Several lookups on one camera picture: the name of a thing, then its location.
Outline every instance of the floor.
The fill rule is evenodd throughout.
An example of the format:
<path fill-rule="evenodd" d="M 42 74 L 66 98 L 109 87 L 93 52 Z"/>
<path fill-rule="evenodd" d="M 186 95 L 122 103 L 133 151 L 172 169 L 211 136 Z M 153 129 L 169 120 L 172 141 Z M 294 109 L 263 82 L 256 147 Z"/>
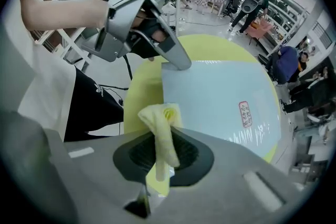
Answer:
<path fill-rule="evenodd" d="M 235 35 L 234 31 L 239 29 L 238 26 L 236 26 L 233 32 L 228 31 L 230 23 L 229 17 L 219 18 L 215 10 L 213 13 L 211 13 L 210 8 L 205 9 L 204 15 L 202 15 L 199 11 L 196 11 L 193 4 L 191 4 L 190 6 L 193 8 L 192 10 L 183 8 L 181 9 L 180 20 L 178 21 L 180 36 L 192 34 L 208 34 L 219 36 L 240 45 L 255 57 L 258 54 L 265 55 L 265 52 L 259 46 L 256 46 L 256 42 L 254 40 L 252 40 L 251 44 L 249 45 L 249 37 L 245 35 Z M 144 61 L 139 56 L 134 54 L 128 54 L 128 58 L 133 73 Z M 93 63 L 86 68 L 85 73 L 92 79 L 94 79 L 97 83 L 117 86 L 121 88 L 126 88 L 129 86 L 130 77 L 128 75 L 127 67 L 123 59 L 118 59 L 113 63 L 106 62 L 96 56 L 92 56 L 91 59 Z M 284 101 L 288 101 L 289 94 L 286 87 L 276 87 L 276 91 L 279 98 L 282 98 Z M 120 98 L 124 99 L 126 93 L 127 92 L 122 90 L 116 90 L 115 93 L 111 92 L 116 100 L 119 100 Z M 296 152 L 296 144 L 295 140 L 293 140 L 292 138 L 292 134 L 293 128 L 296 126 L 294 124 L 296 118 L 303 118 L 303 116 L 300 116 L 300 114 L 301 113 L 298 113 L 298 115 L 296 115 L 292 113 L 289 115 L 281 115 L 282 137 L 278 143 L 276 153 L 271 163 L 285 174 L 288 174 L 289 168 L 292 164 L 293 156 Z M 123 134 L 123 124 L 120 124 L 120 131 L 119 124 L 115 124 L 106 126 L 105 128 L 102 128 L 98 131 L 91 132 L 91 134 Z"/>

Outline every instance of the black shorts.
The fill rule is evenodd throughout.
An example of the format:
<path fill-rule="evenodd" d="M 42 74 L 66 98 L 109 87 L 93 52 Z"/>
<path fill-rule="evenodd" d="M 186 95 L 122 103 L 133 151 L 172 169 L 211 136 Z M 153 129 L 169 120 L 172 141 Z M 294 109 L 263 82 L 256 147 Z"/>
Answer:
<path fill-rule="evenodd" d="M 73 90 L 64 142 L 99 138 L 87 133 L 123 121 L 123 108 L 77 68 Z"/>

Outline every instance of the cable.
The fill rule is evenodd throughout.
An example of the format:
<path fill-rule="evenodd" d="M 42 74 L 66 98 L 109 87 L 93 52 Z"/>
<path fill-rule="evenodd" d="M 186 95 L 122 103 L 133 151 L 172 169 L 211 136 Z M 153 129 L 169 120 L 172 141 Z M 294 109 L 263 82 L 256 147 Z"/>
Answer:
<path fill-rule="evenodd" d="M 128 58 L 126 55 L 123 56 L 123 58 L 125 59 L 126 65 L 127 65 L 127 69 L 128 69 L 128 74 L 130 75 L 131 80 L 133 79 L 133 75 L 132 75 L 132 70 L 131 70 L 131 66 L 130 63 L 128 62 Z"/>
<path fill-rule="evenodd" d="M 191 23 L 191 22 L 186 22 L 188 24 L 194 24 L 194 25 L 207 25 L 207 24 L 199 24 L 199 23 Z M 223 25 L 207 25 L 207 26 L 225 26 L 225 25 L 228 25 L 230 23 L 227 23 L 227 24 L 223 24 Z"/>
<path fill-rule="evenodd" d="M 140 17 L 136 16 L 137 18 L 144 19 L 144 20 L 156 20 L 156 18 L 147 18 L 147 17 Z"/>
<path fill-rule="evenodd" d="M 112 89 L 107 89 L 107 88 L 104 88 L 104 87 L 102 87 L 102 88 L 103 88 L 104 90 L 106 90 L 106 91 L 110 90 L 110 91 L 114 92 L 114 93 L 115 93 L 117 96 L 119 96 L 119 98 L 122 100 L 121 96 L 118 95 L 117 92 L 113 91 Z"/>
<path fill-rule="evenodd" d="M 119 87 L 116 87 L 116 86 L 109 86 L 109 85 L 103 85 L 103 84 L 100 84 L 99 86 L 100 87 L 107 87 L 107 88 L 114 88 L 114 89 L 123 90 L 123 91 L 127 91 L 129 89 L 129 88 L 119 88 Z"/>

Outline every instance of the printed label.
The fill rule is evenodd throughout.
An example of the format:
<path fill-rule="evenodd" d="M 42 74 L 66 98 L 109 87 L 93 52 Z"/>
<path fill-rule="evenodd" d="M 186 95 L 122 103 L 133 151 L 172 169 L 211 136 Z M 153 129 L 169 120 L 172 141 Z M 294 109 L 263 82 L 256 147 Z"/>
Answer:
<path fill-rule="evenodd" d="M 248 128 L 252 125 L 252 116 L 250 112 L 250 107 L 246 101 L 239 103 L 240 114 L 242 115 L 241 119 L 243 121 L 244 128 Z"/>

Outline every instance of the light blue paper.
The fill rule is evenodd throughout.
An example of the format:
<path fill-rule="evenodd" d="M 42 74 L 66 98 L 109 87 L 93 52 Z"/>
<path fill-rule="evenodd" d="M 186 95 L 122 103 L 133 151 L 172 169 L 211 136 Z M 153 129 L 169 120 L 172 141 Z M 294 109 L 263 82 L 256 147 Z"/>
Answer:
<path fill-rule="evenodd" d="M 162 82 L 164 102 L 179 104 L 186 129 L 243 145 L 260 157 L 281 137 L 273 86 L 259 63 L 193 61 L 184 71 L 163 63 Z"/>

